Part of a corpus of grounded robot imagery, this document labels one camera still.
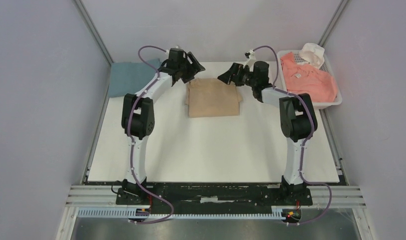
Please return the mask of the beige t shirt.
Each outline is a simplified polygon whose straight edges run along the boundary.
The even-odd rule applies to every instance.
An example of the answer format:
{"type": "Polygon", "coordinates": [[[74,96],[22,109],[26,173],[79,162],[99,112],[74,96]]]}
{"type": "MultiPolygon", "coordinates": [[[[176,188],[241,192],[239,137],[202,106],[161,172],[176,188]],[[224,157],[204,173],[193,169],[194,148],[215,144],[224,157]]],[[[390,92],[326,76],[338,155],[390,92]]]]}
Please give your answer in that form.
{"type": "Polygon", "coordinates": [[[188,117],[229,117],[240,115],[242,95],[234,84],[216,78],[197,78],[186,84],[188,117]]]}

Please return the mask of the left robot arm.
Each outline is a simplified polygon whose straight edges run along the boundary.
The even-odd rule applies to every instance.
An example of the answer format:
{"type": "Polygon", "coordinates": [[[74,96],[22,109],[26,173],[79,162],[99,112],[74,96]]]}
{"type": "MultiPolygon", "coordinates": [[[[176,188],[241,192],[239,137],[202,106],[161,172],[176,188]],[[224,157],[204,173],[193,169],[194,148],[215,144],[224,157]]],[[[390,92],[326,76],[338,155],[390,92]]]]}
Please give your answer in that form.
{"type": "Polygon", "coordinates": [[[165,52],[167,59],[159,67],[152,67],[153,78],[141,90],[123,98],[121,126],[130,138],[131,150],[127,176],[117,191],[117,205],[143,205],[150,196],[145,188],[145,161],[148,139],[155,127],[155,102],[177,81],[188,83],[205,71],[190,51],[171,48],[165,52]]]}

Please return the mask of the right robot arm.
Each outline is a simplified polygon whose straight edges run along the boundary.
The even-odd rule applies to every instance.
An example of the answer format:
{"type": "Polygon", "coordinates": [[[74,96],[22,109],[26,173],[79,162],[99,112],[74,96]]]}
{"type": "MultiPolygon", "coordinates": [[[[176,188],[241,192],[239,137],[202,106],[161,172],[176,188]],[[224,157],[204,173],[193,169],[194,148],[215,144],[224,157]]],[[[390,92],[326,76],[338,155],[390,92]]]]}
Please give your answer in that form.
{"type": "Polygon", "coordinates": [[[269,64],[257,61],[253,67],[233,63],[218,80],[237,87],[251,87],[253,97],[261,103],[279,109],[280,127],[287,140],[287,162],[281,177],[280,199],[292,204],[305,195],[307,182],[304,179],[303,163],[307,142],[317,130],[317,119],[309,94],[290,93],[269,82],[269,64]]]}

